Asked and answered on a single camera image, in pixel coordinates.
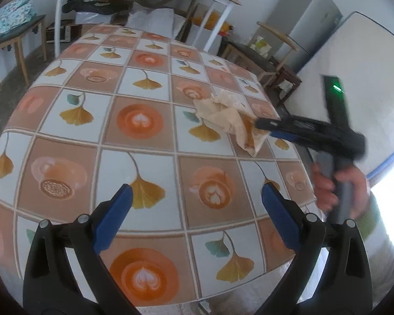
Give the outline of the person's right hand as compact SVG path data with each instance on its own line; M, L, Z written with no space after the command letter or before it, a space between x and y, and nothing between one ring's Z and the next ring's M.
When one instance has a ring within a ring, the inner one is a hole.
M331 179L321 173L318 163L312 165L312 181L317 207L324 213L338 205L339 199L334 194L335 185ZM366 176L356 166L350 166L335 173L334 178L340 183L353 185L353 201L349 217L356 220L362 216L371 203L371 192Z

